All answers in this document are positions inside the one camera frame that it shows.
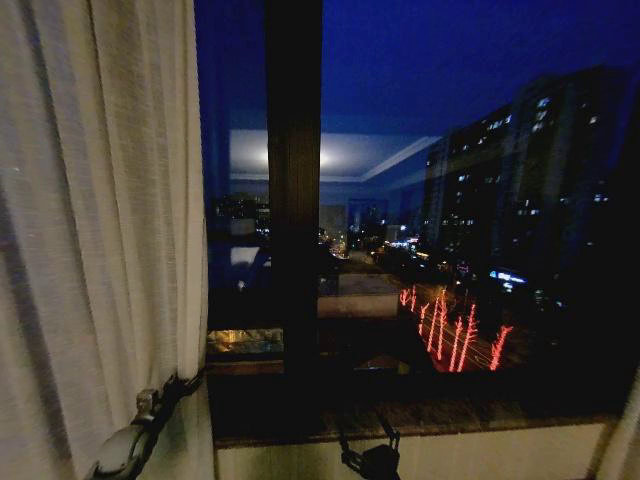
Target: night sky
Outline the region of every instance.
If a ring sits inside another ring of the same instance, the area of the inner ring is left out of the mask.
[[[367,117],[351,131],[438,135],[537,75],[640,59],[637,1],[325,0],[324,12],[323,114]]]
[[[227,191],[234,169],[230,132],[266,130],[264,3],[195,6],[210,198]],[[324,0],[322,131],[442,135],[511,102],[539,75],[639,67],[638,20],[637,1]]]

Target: wall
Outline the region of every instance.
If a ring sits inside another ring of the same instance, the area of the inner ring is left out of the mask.
[[[590,476],[603,423],[406,437],[400,439],[403,480],[572,480]],[[362,452],[380,440],[350,442]],[[357,479],[340,462],[338,442],[219,449],[218,480]]]

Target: building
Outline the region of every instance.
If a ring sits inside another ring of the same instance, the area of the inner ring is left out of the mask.
[[[427,153],[424,248],[462,269],[547,279],[599,243],[631,76],[597,67],[541,77]]]

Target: white curtain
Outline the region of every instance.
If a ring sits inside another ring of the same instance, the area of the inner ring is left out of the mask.
[[[598,480],[640,478],[640,369],[598,469]]]
[[[3,0],[0,472],[82,478],[206,333],[191,0]],[[213,478],[206,385],[143,477]]]

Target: city lights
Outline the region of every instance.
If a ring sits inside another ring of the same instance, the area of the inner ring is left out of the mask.
[[[460,338],[460,332],[462,332],[462,317],[458,315],[456,320],[456,336],[453,340],[453,350],[451,351],[451,361],[449,362],[449,371],[453,372],[456,364],[456,351],[458,350],[458,338]]]
[[[491,364],[489,370],[496,370],[500,365],[500,355],[502,355],[502,347],[504,347],[504,341],[509,332],[513,330],[513,327],[500,327],[500,333],[498,333],[495,342],[491,344]]]
[[[416,308],[416,286],[413,286],[411,291],[411,313],[415,312]]]
[[[447,290],[444,289],[440,294],[440,335],[438,337],[438,360],[442,360],[442,334],[444,331],[444,324],[447,321]]]
[[[436,304],[433,307],[433,315],[431,316],[431,329],[429,330],[429,341],[427,342],[427,352],[431,351],[433,345],[433,329],[438,318],[438,303],[440,303],[440,297],[436,298]]]
[[[467,335],[464,339],[464,344],[462,345],[462,351],[460,352],[460,363],[458,363],[458,372],[462,371],[462,367],[464,365],[464,359],[467,355],[467,348],[469,344],[473,341],[476,336],[475,324],[475,314],[476,314],[476,304],[471,305],[471,313],[469,314],[469,324],[467,325]]]
[[[424,317],[427,315],[428,308],[429,308],[428,303],[425,306],[420,307],[420,324],[418,326],[418,333],[420,334],[420,338],[422,338],[422,330],[424,328]]]
[[[407,305],[407,302],[409,301],[409,295],[410,295],[410,290],[408,288],[400,292],[400,303],[402,304],[403,307]]]

